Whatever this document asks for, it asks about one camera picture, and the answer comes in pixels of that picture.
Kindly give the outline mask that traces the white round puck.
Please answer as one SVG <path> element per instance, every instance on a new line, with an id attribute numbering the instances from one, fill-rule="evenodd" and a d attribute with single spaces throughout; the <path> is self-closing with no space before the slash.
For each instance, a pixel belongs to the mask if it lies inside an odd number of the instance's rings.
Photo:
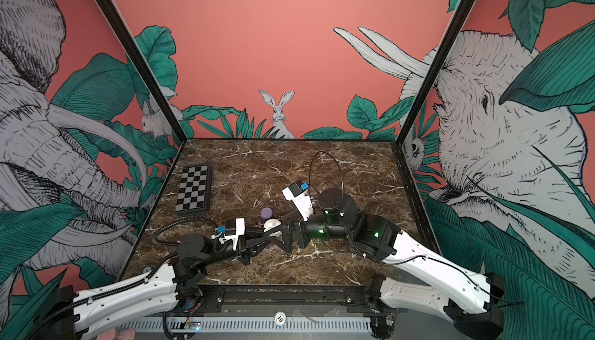
<path id="1" fill-rule="evenodd" d="M 282 225 L 281 221 L 277 220 L 277 219 L 269 219 L 267 220 L 263 227 L 264 227 L 264 231 L 267 232 L 273 228 L 276 228 L 277 226 Z M 282 232 L 277 231 L 271 234 L 272 237 L 281 237 L 282 236 Z"/>

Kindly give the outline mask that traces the purple earbud charging case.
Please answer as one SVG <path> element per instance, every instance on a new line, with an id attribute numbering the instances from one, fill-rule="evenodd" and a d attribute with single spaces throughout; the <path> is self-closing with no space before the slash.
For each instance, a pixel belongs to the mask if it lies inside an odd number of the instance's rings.
<path id="1" fill-rule="evenodd" d="M 272 219 L 273 216 L 274 216 L 274 212 L 271 208 L 262 208 L 260 211 L 260 217 L 263 220 Z"/>

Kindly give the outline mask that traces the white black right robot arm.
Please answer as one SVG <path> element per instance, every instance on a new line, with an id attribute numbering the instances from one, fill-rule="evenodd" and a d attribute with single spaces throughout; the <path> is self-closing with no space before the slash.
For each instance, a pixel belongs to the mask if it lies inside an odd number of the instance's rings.
<path id="1" fill-rule="evenodd" d="M 406 284 L 379 277 L 370 285 L 372 301 L 435 315 L 472 339 L 496 339 L 503 332 L 504 313 L 497 305 L 505 288 L 501 276 L 455 264 L 389 220 L 362 212 L 339 188 L 319 194 L 318 205 L 299 205 L 297 217 L 287 223 L 267 220 L 265 235 L 288 251 L 294 244 L 304 248 L 314 239 L 346 239 L 353 253 L 397 267 L 422 282 Z"/>

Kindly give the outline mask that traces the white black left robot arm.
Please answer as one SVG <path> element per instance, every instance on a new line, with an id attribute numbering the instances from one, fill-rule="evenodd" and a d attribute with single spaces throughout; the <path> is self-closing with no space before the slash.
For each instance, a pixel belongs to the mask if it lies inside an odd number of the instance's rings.
<path id="1" fill-rule="evenodd" d="M 279 226 L 221 227 L 215 236 L 190 234 L 149 273 L 51 302 L 24 337 L 93 339 L 136 318 L 172 311 L 183 301 L 196 309 L 202 305 L 197 291 L 207 266 L 227 259 L 247 265 L 268 245 L 282 246 L 289 240 Z"/>

